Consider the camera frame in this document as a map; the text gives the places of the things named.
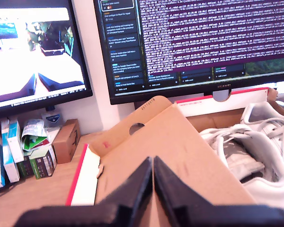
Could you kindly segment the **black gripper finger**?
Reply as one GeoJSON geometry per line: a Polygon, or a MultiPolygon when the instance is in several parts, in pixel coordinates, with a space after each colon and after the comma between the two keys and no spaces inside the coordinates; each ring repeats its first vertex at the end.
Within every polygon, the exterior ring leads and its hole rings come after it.
{"type": "Polygon", "coordinates": [[[212,225],[205,216],[213,205],[186,185],[163,160],[154,158],[155,191],[171,225],[212,225]]]}
{"type": "Polygon", "coordinates": [[[152,194],[152,158],[147,157],[112,193],[100,202],[97,225],[135,225],[152,194]]]}

